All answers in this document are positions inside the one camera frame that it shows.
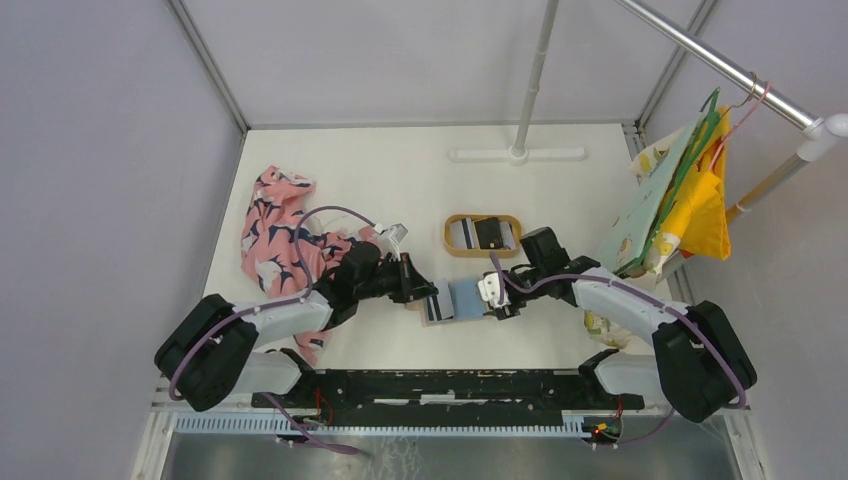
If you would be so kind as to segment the white magnetic stripe card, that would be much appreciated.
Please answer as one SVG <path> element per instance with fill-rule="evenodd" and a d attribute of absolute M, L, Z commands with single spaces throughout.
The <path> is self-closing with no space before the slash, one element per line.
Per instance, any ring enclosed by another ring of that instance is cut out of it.
<path fill-rule="evenodd" d="M 438 324 L 455 319 L 453 299 L 447 279 L 438 279 L 434 282 L 437 294 L 426 298 L 425 322 L 427 324 Z"/>

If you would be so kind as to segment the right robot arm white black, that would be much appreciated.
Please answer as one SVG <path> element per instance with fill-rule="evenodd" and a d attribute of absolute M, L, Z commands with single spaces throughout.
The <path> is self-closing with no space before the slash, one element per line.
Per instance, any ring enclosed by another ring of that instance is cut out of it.
<path fill-rule="evenodd" d="M 757 373 L 720 306 L 666 302 L 590 257 L 572 259 L 549 227 L 524 235 L 520 243 L 528 268 L 505 270 L 494 259 L 493 271 L 477 283 L 489 313 L 512 318 L 529 302 L 550 297 L 610 320 L 652 349 L 649 355 L 615 350 L 586 362 L 590 373 L 577 382 L 585 405 L 602 408 L 617 394 L 661 397 L 694 423 L 724 408 L 747 406 Z"/>

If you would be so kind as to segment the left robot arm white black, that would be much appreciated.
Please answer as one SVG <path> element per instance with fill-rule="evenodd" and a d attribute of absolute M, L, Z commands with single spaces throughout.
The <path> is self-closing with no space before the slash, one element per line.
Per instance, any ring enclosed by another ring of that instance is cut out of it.
<path fill-rule="evenodd" d="M 303 333 L 333 329 L 352 318 L 360 301 L 387 297 L 408 304 L 438 293 L 408 253 L 382 254 L 359 243 L 324 273 L 307 297 L 233 304 L 219 294 L 202 298 L 159 347 L 154 364 L 174 397 L 198 412 L 232 394 L 277 394 L 290 407 L 314 394 L 307 367 L 291 353 L 261 347 Z"/>

